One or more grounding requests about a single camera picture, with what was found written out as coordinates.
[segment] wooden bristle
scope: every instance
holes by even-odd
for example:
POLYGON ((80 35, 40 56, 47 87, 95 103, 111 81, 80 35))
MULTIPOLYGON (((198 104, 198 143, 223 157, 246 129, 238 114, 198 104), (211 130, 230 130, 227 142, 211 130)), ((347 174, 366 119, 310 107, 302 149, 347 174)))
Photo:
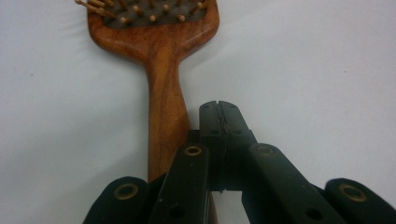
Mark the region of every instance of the wooden bristle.
POLYGON ((104 0, 104 2, 106 3, 107 6, 109 7, 113 7, 114 6, 114 2, 111 0, 104 0))
POLYGON ((100 2, 98 0, 88 0, 88 3, 91 5, 96 5, 97 7, 104 7, 105 3, 100 2))
POLYGON ((148 0, 148 5, 149 5, 149 7, 151 7, 151 8, 155 8, 155 2, 154 2, 154 0, 148 0))
POLYGON ((151 15, 149 16, 149 20, 155 22, 157 20, 157 17, 155 15, 151 15))
POLYGON ((142 10, 142 8, 140 8, 139 6, 134 6, 134 12, 138 15, 138 16, 143 16, 144 12, 142 10))
POLYGON ((101 15, 103 15, 103 16, 108 16, 109 18, 112 18, 112 19, 116 19, 117 18, 117 16, 114 14, 114 13, 112 13, 112 12, 109 12, 109 11, 106 11, 104 8, 102 8, 102 7, 99 7, 98 8, 98 12, 99 12, 99 14, 101 14, 101 15))
POLYGON ((183 15, 181 15, 181 14, 178 14, 178 15, 177 15, 177 19, 178 19, 179 21, 185 21, 185 20, 186 20, 186 17, 183 16, 183 15))
POLYGON ((168 14, 168 12, 169 12, 169 6, 168 5, 163 5, 163 13, 164 14, 168 14))
POLYGON ((131 24, 131 19, 129 19, 129 18, 126 18, 126 17, 121 17, 120 18, 120 22, 122 23, 122 24, 131 24))
POLYGON ((125 0, 119 0, 119 3, 124 11, 128 10, 128 4, 125 2, 125 0))

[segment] black plastic part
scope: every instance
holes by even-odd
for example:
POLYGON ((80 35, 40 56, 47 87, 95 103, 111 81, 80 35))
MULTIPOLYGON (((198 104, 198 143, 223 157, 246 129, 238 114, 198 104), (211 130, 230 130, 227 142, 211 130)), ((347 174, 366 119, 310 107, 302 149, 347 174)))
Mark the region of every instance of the black plastic part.
POLYGON ((227 133, 221 128, 219 106, 215 101, 199 107, 200 144, 210 150, 209 183, 210 190, 225 190, 224 162, 226 154, 227 133))
POLYGON ((267 144, 252 145, 247 153, 246 165, 252 178, 252 186, 247 191, 257 192, 259 187, 258 195, 272 195, 275 200, 270 199, 270 202, 278 202, 277 206, 283 208, 284 216, 291 220, 286 223, 345 223, 276 147, 267 144))
POLYGON ((243 158, 256 139, 236 105, 219 101, 200 106, 199 143, 210 150, 210 190, 242 190, 243 158))
POLYGON ((348 223, 394 224, 396 211, 364 185, 344 178, 327 183, 325 196, 348 223))
POLYGON ((111 182, 92 205, 84 224, 144 223, 140 215, 149 196, 144 180, 123 177, 111 182))
POLYGON ((208 209, 209 151, 198 144, 181 147, 163 182, 149 224, 205 224, 208 209))
POLYGON ((242 190, 246 181, 243 159, 248 147, 256 143, 256 139, 236 105, 220 101, 219 107, 223 117, 223 129, 229 134, 225 158, 226 189, 242 190))

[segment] hairbrush head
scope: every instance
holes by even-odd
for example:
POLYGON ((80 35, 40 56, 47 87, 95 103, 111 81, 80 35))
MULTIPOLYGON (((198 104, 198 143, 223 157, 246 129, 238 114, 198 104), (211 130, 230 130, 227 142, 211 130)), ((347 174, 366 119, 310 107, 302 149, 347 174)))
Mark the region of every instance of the hairbrush head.
POLYGON ((112 29, 198 21, 206 14, 207 1, 200 0, 76 0, 103 17, 112 29))

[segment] white table surface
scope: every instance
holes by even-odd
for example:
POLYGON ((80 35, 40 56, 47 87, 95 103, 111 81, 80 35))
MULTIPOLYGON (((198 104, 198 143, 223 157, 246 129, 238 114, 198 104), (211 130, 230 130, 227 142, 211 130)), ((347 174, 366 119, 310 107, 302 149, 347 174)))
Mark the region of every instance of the white table surface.
MULTIPOLYGON (((74 1, 0 1, 0 222, 81 223, 112 180, 146 178, 144 69, 95 46, 74 1)), ((179 68, 199 105, 239 106, 313 184, 357 180, 396 206, 396 1, 219 0, 179 68)), ((239 193, 220 224, 248 223, 239 193)))

